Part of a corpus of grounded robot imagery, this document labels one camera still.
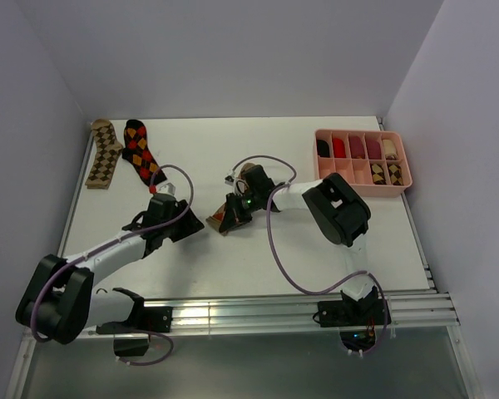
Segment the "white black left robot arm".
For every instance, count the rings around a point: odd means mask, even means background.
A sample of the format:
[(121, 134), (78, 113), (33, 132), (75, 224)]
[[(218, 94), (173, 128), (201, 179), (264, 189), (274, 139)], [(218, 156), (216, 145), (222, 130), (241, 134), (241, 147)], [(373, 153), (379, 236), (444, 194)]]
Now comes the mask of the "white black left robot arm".
[(42, 258), (17, 306), (15, 319), (44, 342), (68, 344), (88, 327), (115, 333), (147, 326), (145, 299), (125, 288), (97, 294), (94, 287), (119, 269), (142, 260), (165, 240), (173, 243), (200, 232), (204, 224), (186, 200), (155, 194), (113, 238), (68, 258)]

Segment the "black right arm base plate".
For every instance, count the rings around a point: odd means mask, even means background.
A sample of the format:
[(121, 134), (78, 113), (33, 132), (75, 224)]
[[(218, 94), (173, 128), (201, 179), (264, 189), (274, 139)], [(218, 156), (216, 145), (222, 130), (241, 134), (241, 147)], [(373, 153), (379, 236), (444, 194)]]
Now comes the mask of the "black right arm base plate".
[(323, 328), (360, 327), (374, 322), (376, 326), (389, 324), (392, 319), (387, 315), (383, 301), (376, 299), (368, 303), (363, 301), (320, 301), (317, 303), (319, 324)]

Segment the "beige orange brown argyle sock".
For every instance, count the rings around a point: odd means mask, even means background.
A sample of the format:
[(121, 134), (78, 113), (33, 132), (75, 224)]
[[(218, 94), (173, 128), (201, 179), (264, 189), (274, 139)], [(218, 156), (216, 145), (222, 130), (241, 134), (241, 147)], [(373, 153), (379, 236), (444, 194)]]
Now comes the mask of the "beige orange brown argyle sock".
[[(237, 175), (238, 180), (232, 186), (233, 194), (243, 196), (249, 190), (246, 179), (242, 177), (242, 174), (252, 167), (254, 167), (254, 163), (251, 162), (247, 162), (242, 166), (240, 173)], [(222, 232), (222, 219), (224, 216), (224, 209), (225, 203), (223, 203), (211, 216), (206, 219), (206, 222), (209, 224), (209, 226), (211, 226), (221, 235), (227, 235), (229, 233)]]

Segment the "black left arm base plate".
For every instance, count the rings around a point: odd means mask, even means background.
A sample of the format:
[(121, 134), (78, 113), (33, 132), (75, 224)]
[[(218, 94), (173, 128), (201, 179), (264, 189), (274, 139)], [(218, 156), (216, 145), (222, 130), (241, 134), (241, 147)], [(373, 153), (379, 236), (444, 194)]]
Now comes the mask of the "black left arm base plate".
[(147, 307), (133, 310), (126, 321), (104, 323), (96, 327), (98, 334), (168, 333), (171, 329), (173, 307)]

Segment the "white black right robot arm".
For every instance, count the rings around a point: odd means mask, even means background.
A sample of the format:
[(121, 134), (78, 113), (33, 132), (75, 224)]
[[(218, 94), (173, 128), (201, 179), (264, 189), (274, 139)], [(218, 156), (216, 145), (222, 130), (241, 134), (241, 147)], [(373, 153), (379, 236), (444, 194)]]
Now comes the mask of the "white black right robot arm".
[[(324, 295), (340, 290), (343, 314), (354, 324), (363, 323), (377, 303), (385, 304), (384, 293), (376, 278), (367, 270), (366, 233), (371, 211), (366, 202), (338, 173), (321, 180), (294, 184), (276, 184), (262, 165), (245, 167), (240, 178), (226, 179), (234, 189), (225, 197), (218, 231), (227, 234), (253, 219), (253, 213), (266, 212), (269, 247), (279, 271), (287, 282), (306, 295)], [(297, 284), (280, 262), (274, 245), (271, 215), (291, 209), (310, 212), (320, 232), (331, 243), (344, 248), (348, 274), (337, 283), (320, 291), (310, 291)]]

